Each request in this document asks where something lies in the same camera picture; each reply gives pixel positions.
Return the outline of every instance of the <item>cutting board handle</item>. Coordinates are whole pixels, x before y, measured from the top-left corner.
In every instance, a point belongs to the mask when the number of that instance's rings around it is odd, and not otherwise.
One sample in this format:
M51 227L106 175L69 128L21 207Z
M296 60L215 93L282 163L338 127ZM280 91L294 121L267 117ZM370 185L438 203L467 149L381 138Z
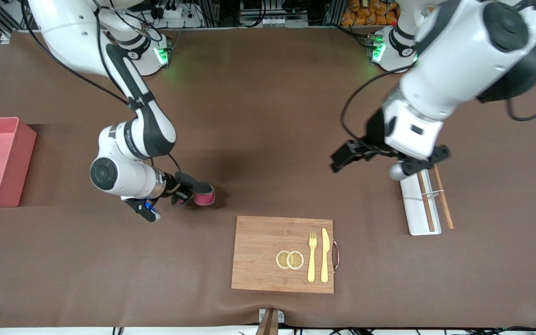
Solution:
M334 248L332 248L332 262L334 263L334 250L336 249L336 265L334 265L334 271L332 271L332 273L336 273L336 269L338 269L338 265L340 265L341 263L341 250L340 248L338 247L338 243L336 243L336 240L334 238L332 238L332 246Z

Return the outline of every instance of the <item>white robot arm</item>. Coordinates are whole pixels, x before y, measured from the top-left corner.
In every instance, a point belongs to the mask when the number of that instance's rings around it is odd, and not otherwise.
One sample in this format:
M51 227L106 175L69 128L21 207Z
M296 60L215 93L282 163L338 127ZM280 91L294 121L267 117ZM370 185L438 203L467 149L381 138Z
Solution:
M396 0L400 16L395 26L386 26L376 34L382 36L380 51L372 61L384 70L409 66L415 62L415 30L435 7L446 0Z
M366 135L334 155L334 172L376 154L397 157L394 180L449 157L436 146L445 119L464 102L512 98L536 84L536 0L449 0L423 22L417 65L367 122Z
M151 222L160 219L153 207L160 197L173 197L174 204L185 203L190 197L202 206L213 203L214 191L210 184L180 172L176 179L143 162L168 155L176 134L128 56L130 51L111 44L101 31L102 18L108 25L119 23L114 19L117 13L108 4L101 6L92 0L28 2L51 53L73 70L110 77L127 97L127 106L136 114L134 119L100 132L98 156L91 165L93 184L102 191L121 196ZM118 35L128 37L127 32Z

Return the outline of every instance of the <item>gold fork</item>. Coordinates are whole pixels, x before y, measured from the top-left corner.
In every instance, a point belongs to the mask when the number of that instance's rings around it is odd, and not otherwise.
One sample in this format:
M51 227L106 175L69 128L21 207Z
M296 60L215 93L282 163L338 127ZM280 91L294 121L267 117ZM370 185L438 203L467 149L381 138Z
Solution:
M315 247L317 247L317 235L315 233L309 233L309 267L307 269L307 281L315 281Z

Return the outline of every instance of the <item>table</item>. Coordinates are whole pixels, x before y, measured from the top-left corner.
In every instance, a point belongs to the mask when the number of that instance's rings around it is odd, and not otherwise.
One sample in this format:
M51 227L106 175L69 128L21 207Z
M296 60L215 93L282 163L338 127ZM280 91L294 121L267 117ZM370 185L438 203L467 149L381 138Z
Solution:
M502 102L459 108L440 135L456 229L412 237L390 159L328 166L347 140L342 105L378 72L334 29L183 32L147 83L176 125L174 156L217 204L161 201L148 223L88 176L98 132L132 113L13 34L0 116L38 139L20 207L0 209L0 327L247 324L260 308L292 326L536 327L536 121L510 121ZM399 78L357 98L355 131ZM536 87L515 106L536 112ZM237 215L333 219L335 294L232 290Z

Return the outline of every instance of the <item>chopsticks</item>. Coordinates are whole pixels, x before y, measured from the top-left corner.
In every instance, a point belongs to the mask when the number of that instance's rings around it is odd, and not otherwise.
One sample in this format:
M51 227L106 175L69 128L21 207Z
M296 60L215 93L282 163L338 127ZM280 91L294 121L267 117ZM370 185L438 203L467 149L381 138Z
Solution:
M421 171L417 172L417 180L419 180L419 188L421 189L421 198L423 199L423 205L425 206L425 215L427 216L427 225L429 226L429 231L436 230L436 228L434 227L434 219L432 218L432 214L431 214L431 208L429 208L428 195L430 195L431 193L440 194L440 201L442 203L442 210L444 210L446 223L449 229L454 229L452 217L450 216L450 210L448 208L448 201L446 200L446 194L444 191L444 187L442 186L442 180L440 178L440 171L438 170L437 165L434 165L434 178L435 178L435 184L438 190L428 193L425 189L425 183L423 182L423 176L421 175Z

